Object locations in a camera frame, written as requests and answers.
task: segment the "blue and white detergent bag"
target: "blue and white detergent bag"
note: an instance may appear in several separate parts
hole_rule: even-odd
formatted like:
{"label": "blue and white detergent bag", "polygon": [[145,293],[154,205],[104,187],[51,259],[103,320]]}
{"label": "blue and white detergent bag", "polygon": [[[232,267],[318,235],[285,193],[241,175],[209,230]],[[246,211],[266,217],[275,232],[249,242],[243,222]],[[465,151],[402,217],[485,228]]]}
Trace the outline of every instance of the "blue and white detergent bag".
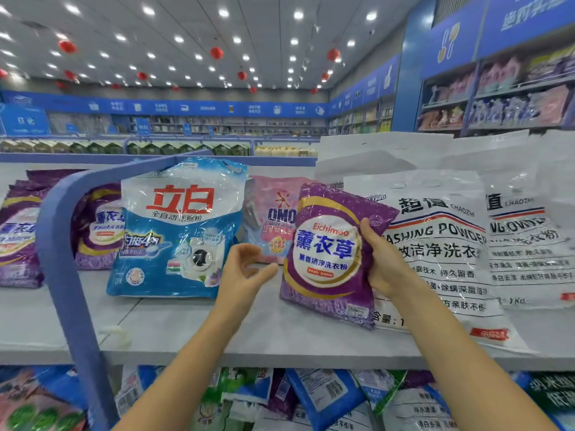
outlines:
{"label": "blue and white detergent bag", "polygon": [[246,178],[239,163],[190,157],[122,181],[124,243],[108,294],[215,298]]}
{"label": "blue and white detergent bag", "polygon": [[363,391],[347,369],[286,369],[286,375],[313,431],[325,431],[365,401]]}

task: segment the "person's left hand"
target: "person's left hand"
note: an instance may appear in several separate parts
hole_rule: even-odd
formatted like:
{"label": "person's left hand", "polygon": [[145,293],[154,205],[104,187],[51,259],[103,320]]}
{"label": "person's left hand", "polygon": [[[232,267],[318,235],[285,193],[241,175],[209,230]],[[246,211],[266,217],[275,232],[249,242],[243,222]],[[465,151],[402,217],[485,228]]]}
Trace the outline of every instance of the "person's left hand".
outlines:
{"label": "person's left hand", "polygon": [[229,250],[224,265],[213,311],[225,315],[226,319],[237,324],[237,327],[247,316],[263,283],[271,280],[278,271],[275,263],[261,270],[250,267],[260,253],[261,250],[255,245],[234,245]]}

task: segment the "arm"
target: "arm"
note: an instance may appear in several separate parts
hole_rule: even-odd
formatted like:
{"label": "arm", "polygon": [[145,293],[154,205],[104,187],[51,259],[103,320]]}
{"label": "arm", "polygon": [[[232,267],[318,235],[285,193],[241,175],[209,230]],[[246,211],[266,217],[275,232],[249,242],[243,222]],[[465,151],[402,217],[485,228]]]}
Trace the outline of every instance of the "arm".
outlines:
{"label": "arm", "polygon": [[548,417],[465,331],[392,244],[362,221],[373,247],[371,286],[391,299],[427,360],[462,431],[557,431]]}
{"label": "arm", "polygon": [[248,314],[262,284],[278,270],[276,264],[260,272],[250,268],[259,253],[254,245],[232,247],[216,303],[207,319],[113,431],[181,431],[189,427],[226,345]]}

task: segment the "hand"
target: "hand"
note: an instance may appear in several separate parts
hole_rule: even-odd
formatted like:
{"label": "hand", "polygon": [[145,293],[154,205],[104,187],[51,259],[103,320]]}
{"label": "hand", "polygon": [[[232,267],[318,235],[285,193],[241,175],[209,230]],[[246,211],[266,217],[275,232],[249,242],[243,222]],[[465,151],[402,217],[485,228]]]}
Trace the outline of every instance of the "hand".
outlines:
{"label": "hand", "polygon": [[409,267],[397,248],[371,229],[369,219],[361,221],[360,229],[363,238],[373,248],[374,264],[368,277],[372,288],[393,300],[403,289],[421,284],[421,278]]}
{"label": "hand", "polygon": [[228,322],[240,326],[254,303],[263,283],[271,280],[278,271],[273,263],[261,271],[250,267],[258,259],[261,250],[251,244],[234,245],[229,250],[220,279],[220,289],[213,312],[223,315]]}

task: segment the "red chinese characters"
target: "red chinese characters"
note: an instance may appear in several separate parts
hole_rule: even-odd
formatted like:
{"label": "red chinese characters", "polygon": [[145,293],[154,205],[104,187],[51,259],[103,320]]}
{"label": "red chinese characters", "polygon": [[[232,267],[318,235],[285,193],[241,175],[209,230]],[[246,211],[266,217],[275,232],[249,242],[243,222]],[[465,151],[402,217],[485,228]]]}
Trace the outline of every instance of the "red chinese characters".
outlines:
{"label": "red chinese characters", "polygon": [[[160,210],[176,214],[206,214],[211,213],[214,204],[214,189],[212,187],[198,187],[192,184],[189,188],[180,189],[168,184],[164,188],[154,189],[154,204],[146,206],[147,210]],[[206,194],[204,198],[194,198],[195,194]],[[193,209],[191,204],[204,204],[202,209]]]}

